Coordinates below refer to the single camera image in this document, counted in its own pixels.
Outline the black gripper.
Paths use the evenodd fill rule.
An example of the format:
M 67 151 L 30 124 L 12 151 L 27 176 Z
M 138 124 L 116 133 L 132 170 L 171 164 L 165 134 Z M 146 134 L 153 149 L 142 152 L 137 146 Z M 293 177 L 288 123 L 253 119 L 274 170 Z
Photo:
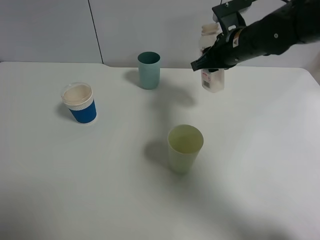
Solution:
M 226 42 L 219 34 L 213 46 L 207 47 L 192 70 L 227 69 L 259 56 L 281 55 L 293 45 L 310 44 L 320 40 L 320 2 L 291 0 L 241 30 Z

